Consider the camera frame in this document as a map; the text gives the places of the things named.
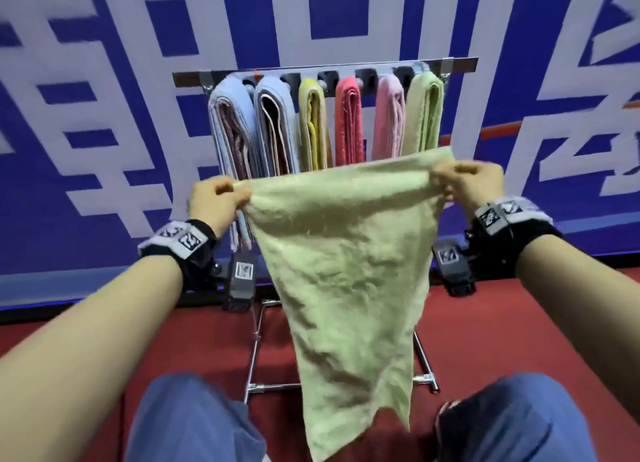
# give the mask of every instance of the hand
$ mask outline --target hand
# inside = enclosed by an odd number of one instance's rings
[[[459,160],[436,166],[431,181],[445,188],[447,200],[462,207],[469,222],[478,207],[504,196],[504,172],[496,163]]]
[[[209,224],[218,239],[236,219],[236,211],[251,198],[251,189],[244,186],[234,191],[235,183],[226,175],[212,177],[196,182],[189,197],[189,218]]]

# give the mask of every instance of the red towel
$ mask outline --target red towel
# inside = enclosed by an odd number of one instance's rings
[[[335,165],[364,161],[360,88],[355,77],[345,77],[335,89]]]

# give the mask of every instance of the forearm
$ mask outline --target forearm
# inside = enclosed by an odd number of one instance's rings
[[[0,459],[80,457],[181,288],[171,257],[143,258],[6,354]]]
[[[640,422],[640,285],[550,235],[527,245],[516,275]]]

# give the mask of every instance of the blue pants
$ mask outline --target blue pants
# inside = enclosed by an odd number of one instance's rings
[[[460,462],[593,462],[587,423],[556,381],[504,377],[440,418],[444,451]],[[195,376],[149,385],[131,427],[126,462],[262,462],[266,443],[247,407]]]

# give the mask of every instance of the light blue towel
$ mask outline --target light blue towel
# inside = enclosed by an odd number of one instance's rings
[[[220,174],[229,175],[234,179],[260,178],[265,176],[264,162],[259,152],[258,129],[255,121],[255,112],[249,92],[242,81],[234,76],[228,76],[215,87],[209,96],[209,119],[211,131],[218,151],[218,165]],[[223,126],[223,119],[232,122],[242,137],[243,149],[248,164],[248,177],[241,177],[232,157],[233,136],[228,136],[227,129]],[[237,226],[231,228],[231,248],[235,251],[240,240],[251,248],[252,235],[242,212],[238,211]]]
[[[297,174],[300,168],[300,124],[289,87],[274,76],[263,77],[253,94],[260,153],[268,176]],[[284,156],[278,160],[278,150]]]

